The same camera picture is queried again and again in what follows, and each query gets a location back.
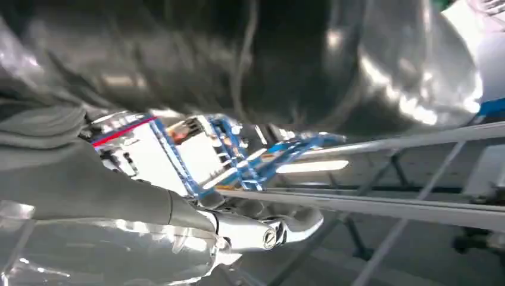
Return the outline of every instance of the ceiling light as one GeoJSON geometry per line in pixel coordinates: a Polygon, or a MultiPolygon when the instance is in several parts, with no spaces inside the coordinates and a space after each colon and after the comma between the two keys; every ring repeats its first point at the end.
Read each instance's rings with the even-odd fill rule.
{"type": "Polygon", "coordinates": [[[217,183],[221,182],[222,180],[228,178],[231,174],[234,174],[236,173],[238,170],[237,168],[230,168],[226,171],[224,171],[221,175],[215,177],[214,179],[212,179],[210,182],[206,183],[204,186],[203,186],[203,189],[210,189],[212,188],[213,186],[215,186],[217,183]]]}
{"type": "Polygon", "coordinates": [[[320,162],[310,162],[310,163],[297,163],[297,164],[287,164],[279,167],[277,169],[278,173],[298,173],[298,172],[317,172],[317,171],[329,171],[329,170],[340,170],[349,164],[347,160],[335,160],[335,161],[320,161],[320,162]]]}

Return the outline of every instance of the metal rail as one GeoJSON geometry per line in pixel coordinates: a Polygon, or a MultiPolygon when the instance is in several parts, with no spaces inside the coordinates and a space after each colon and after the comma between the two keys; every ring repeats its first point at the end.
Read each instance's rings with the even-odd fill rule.
{"type": "Polygon", "coordinates": [[[257,193],[218,189],[218,192],[228,197],[505,231],[505,207],[343,195],[270,194],[267,191],[257,193]]]}
{"type": "Polygon", "coordinates": [[[388,149],[403,149],[427,145],[445,144],[460,141],[473,141],[480,139],[499,138],[505,135],[505,122],[488,123],[483,125],[468,126],[436,133],[398,137],[384,140],[362,142],[342,145],[305,152],[300,158],[315,158],[321,154],[349,155],[355,153],[375,152],[388,149]]]}

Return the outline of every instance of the fluorescent light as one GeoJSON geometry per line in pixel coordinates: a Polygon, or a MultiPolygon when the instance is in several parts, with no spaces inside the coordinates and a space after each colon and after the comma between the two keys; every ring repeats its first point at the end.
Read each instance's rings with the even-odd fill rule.
{"type": "Polygon", "coordinates": [[[248,161],[253,161],[257,157],[259,157],[261,154],[265,153],[265,151],[267,151],[265,148],[259,149],[258,151],[256,151],[256,152],[252,153],[251,155],[249,155],[249,157],[247,157],[247,160],[248,161]]]}
{"type": "Polygon", "coordinates": [[[340,170],[349,164],[347,160],[320,161],[310,163],[287,164],[277,169],[278,173],[298,173],[298,172],[316,172],[328,170],[340,170]]]}
{"type": "Polygon", "coordinates": [[[265,153],[265,151],[267,151],[266,148],[259,149],[258,151],[256,151],[256,152],[252,153],[251,155],[249,155],[249,157],[247,157],[246,160],[238,163],[237,167],[239,167],[239,168],[244,167],[247,164],[248,161],[253,161],[257,157],[259,157],[260,155],[262,155],[263,153],[265,153]]]}
{"type": "Polygon", "coordinates": [[[256,133],[258,133],[258,136],[261,139],[261,143],[263,143],[263,145],[267,145],[267,139],[265,139],[265,136],[263,135],[263,132],[261,131],[260,127],[255,125],[254,129],[256,130],[256,133]]]}
{"type": "Polygon", "coordinates": [[[225,178],[229,177],[231,174],[237,172],[237,169],[236,168],[230,168],[228,170],[226,170],[224,173],[222,173],[221,175],[215,177],[214,179],[212,179],[212,181],[206,183],[203,188],[204,189],[210,189],[212,188],[213,186],[215,186],[217,183],[219,183],[220,181],[224,180],[225,178]]]}

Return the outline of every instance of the machine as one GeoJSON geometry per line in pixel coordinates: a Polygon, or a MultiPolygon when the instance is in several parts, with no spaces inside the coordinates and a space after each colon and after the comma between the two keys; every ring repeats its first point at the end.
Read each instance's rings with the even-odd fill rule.
{"type": "Polygon", "coordinates": [[[350,230],[351,212],[403,218],[374,255],[362,251],[370,262],[354,286],[366,283],[409,219],[504,231],[502,209],[422,201],[464,141],[501,128],[454,129],[474,122],[482,80],[431,1],[4,1],[0,9],[4,285],[194,282],[234,254],[312,236],[323,223],[319,209],[344,212],[334,221],[350,230]],[[141,114],[188,196],[103,167],[93,146],[107,138],[94,129],[93,146],[77,137],[88,106],[141,114]],[[149,114],[165,107],[210,114],[231,167],[196,182],[176,148],[186,136],[167,134],[149,114]],[[271,161],[250,158],[215,114],[304,135],[270,147],[271,161]],[[313,150],[342,144],[341,135],[414,137],[313,150]],[[454,141],[419,200],[263,186],[285,163],[313,154],[454,141]]]}

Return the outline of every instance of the metal pipe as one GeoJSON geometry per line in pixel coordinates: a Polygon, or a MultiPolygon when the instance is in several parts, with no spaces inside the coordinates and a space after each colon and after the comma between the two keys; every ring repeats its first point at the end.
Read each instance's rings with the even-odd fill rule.
{"type": "MultiPolygon", "coordinates": [[[[338,188],[333,189],[330,185],[323,186],[309,186],[309,185],[284,185],[279,184],[274,188],[268,188],[271,192],[294,192],[294,193],[316,193],[316,194],[339,194],[339,193],[352,193],[356,192],[359,188],[357,185],[341,185],[338,188]]],[[[419,192],[422,190],[422,186],[374,186],[372,191],[377,192],[419,192]]],[[[459,194],[462,192],[462,188],[459,186],[438,186],[433,188],[432,193],[437,194],[459,194]]]]}
{"type": "Polygon", "coordinates": [[[305,152],[300,158],[315,158],[321,154],[349,155],[355,153],[375,152],[387,149],[420,147],[460,141],[499,138],[505,135],[505,122],[488,123],[437,133],[427,133],[408,137],[398,137],[377,141],[342,145],[322,150],[305,152]]]}
{"type": "Polygon", "coordinates": [[[398,179],[400,180],[400,183],[402,186],[409,186],[409,180],[407,179],[407,176],[405,175],[405,172],[403,172],[403,169],[400,164],[400,159],[398,156],[392,156],[391,157],[391,164],[393,165],[393,168],[398,175],[398,179]]]}

